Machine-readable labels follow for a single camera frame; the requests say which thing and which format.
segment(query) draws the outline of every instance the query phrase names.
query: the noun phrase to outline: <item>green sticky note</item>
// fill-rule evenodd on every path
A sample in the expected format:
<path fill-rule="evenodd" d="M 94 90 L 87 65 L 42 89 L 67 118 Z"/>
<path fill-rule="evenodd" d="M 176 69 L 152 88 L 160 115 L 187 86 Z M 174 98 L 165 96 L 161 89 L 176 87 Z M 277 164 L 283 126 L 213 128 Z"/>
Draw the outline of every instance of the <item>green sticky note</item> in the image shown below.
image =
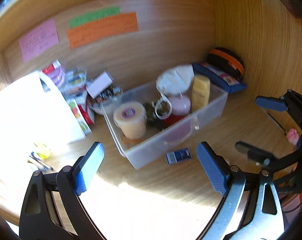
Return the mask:
<path fill-rule="evenodd" d="M 118 6 L 107 7 L 102 10 L 90 12 L 90 13 L 81 15 L 79 17 L 75 17 L 70 20 L 70 25 L 71 25 L 71 28 L 75 28 L 84 23 L 88 23 L 91 21 L 95 21 L 97 19 L 101 19 L 101 18 L 104 18 L 107 16 L 116 15 L 116 14 L 120 14 L 120 7 L 118 7 Z"/>

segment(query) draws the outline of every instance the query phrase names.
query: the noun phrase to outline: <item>blue gripper pad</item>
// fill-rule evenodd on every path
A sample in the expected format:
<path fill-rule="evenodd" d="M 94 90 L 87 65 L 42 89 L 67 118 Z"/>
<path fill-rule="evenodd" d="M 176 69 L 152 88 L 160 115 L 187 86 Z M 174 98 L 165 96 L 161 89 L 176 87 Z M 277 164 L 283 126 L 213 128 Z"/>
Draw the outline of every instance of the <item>blue gripper pad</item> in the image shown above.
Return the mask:
<path fill-rule="evenodd" d="M 216 155 L 207 142 L 201 142 L 197 147 L 197 156 L 216 192 L 224 197 L 229 188 L 229 165 L 222 156 Z"/>
<path fill-rule="evenodd" d="M 279 98 L 257 96 L 256 105 L 278 112 L 288 111 L 288 106 Z"/>
<path fill-rule="evenodd" d="M 87 191 L 104 158 L 102 143 L 95 142 L 74 169 L 74 191 L 80 196 Z"/>

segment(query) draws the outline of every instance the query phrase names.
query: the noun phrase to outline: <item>blue pouch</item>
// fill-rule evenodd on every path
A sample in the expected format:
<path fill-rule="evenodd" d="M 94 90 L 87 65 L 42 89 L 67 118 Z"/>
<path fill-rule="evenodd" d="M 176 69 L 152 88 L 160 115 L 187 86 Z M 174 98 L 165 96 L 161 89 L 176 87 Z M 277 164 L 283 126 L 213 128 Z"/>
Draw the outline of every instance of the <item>blue pouch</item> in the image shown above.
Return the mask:
<path fill-rule="evenodd" d="M 192 64 L 192 66 L 195 73 L 208 77 L 213 85 L 222 88 L 228 94 L 244 90 L 248 87 L 246 84 L 239 82 L 229 74 L 207 63 L 202 65 Z"/>

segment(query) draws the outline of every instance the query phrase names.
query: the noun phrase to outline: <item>white cloth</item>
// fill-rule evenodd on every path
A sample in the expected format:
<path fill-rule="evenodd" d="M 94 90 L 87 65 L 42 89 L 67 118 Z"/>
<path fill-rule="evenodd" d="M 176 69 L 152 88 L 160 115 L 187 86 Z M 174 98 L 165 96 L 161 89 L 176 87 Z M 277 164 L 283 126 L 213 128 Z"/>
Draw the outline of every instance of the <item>white cloth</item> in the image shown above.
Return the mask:
<path fill-rule="evenodd" d="M 156 88 L 165 95 L 179 95 L 189 89 L 193 78 L 192 65 L 177 66 L 167 70 L 158 77 Z"/>

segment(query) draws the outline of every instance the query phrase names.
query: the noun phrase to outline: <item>clear plastic box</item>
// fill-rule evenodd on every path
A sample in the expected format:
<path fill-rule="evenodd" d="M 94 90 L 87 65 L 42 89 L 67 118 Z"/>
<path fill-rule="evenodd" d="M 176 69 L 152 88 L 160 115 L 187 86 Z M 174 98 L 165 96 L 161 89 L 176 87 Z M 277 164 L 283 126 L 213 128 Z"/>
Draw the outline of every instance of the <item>clear plastic box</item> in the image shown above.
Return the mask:
<path fill-rule="evenodd" d="M 124 135 L 113 120 L 114 110 L 128 101 L 138 101 L 144 104 L 159 98 L 160 93 L 156 89 L 155 82 L 150 82 L 128 90 L 121 96 L 102 104 L 103 115 L 119 152 L 128 158 L 135 169 L 156 160 L 173 147 L 184 142 L 193 133 L 205 127 L 213 119 L 220 117 L 227 101 L 227 92 L 211 84 L 210 99 L 207 106 L 163 131 L 147 127 L 146 135 L 140 143 L 130 145 L 130 147 L 123 143 Z"/>

